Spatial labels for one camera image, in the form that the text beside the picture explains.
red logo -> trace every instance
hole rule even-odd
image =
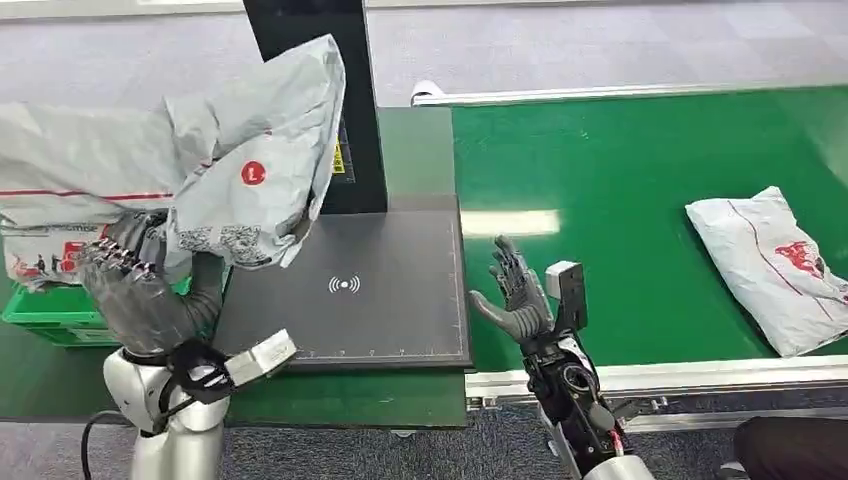
[[[807,250],[807,242],[792,242],[774,249],[774,253],[788,258],[798,270],[809,273],[816,278],[824,277],[824,262],[820,257],[814,257]]]
[[[265,181],[265,167],[261,163],[251,160],[245,163],[241,169],[241,179],[245,185],[259,185]]]
[[[61,268],[63,272],[73,272],[76,270],[76,261],[79,260],[83,248],[85,248],[85,244],[82,242],[65,242],[65,251],[62,253],[62,260],[59,262],[59,268]]]

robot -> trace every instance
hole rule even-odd
[[[641,458],[625,446],[624,432],[601,394],[597,371],[577,332],[587,323],[583,269],[559,262],[546,271],[548,291],[559,299],[556,320],[536,273],[513,242],[495,239],[498,267],[490,273],[504,308],[470,292],[471,303],[521,348],[528,390],[539,401],[551,448],[568,478],[654,480]]]
[[[161,271],[164,240],[155,229],[162,221],[158,214],[128,215],[80,258],[82,283],[123,345],[103,364],[120,412],[100,412],[86,425],[85,479],[91,478],[91,427],[107,416],[124,417],[138,429],[132,480],[217,479],[230,395],[296,352],[285,330],[234,356],[213,349],[224,262],[194,254],[188,293],[174,293]]]

person's leg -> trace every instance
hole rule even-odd
[[[751,480],[848,479],[848,421],[758,417],[733,444]]]

green work surface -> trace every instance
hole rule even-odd
[[[529,264],[584,264],[599,365],[775,357],[715,270],[683,206],[783,190],[834,273],[848,277],[848,87],[564,100],[453,109],[467,287],[498,297],[491,238],[470,212],[535,212]],[[505,335],[472,318],[475,363],[521,368]],[[843,340],[816,354],[848,354]]]
[[[0,298],[8,298],[3,281]],[[114,409],[103,383],[113,348],[56,347],[0,322],[0,419],[82,421]],[[293,375],[285,371],[232,397],[231,424],[463,426],[462,372],[355,372]]]
[[[453,192],[450,115],[447,109],[380,112],[390,194]],[[0,275],[0,306],[11,295],[10,285]],[[64,308],[90,311],[89,305],[71,303]],[[0,419],[76,422],[98,410],[115,408],[101,373],[103,360],[113,350],[55,347],[0,322]],[[465,375],[445,369],[320,375],[283,370],[234,395],[228,422],[464,426]]]

black monitor stand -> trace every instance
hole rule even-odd
[[[337,165],[322,213],[385,212],[388,202],[361,0],[244,0],[262,59],[332,34],[345,64],[347,89]]]
[[[245,0],[265,60],[335,37],[343,159],[294,262],[232,274],[215,346],[240,352],[286,328],[294,368],[470,367],[456,197],[389,205],[360,1]]]

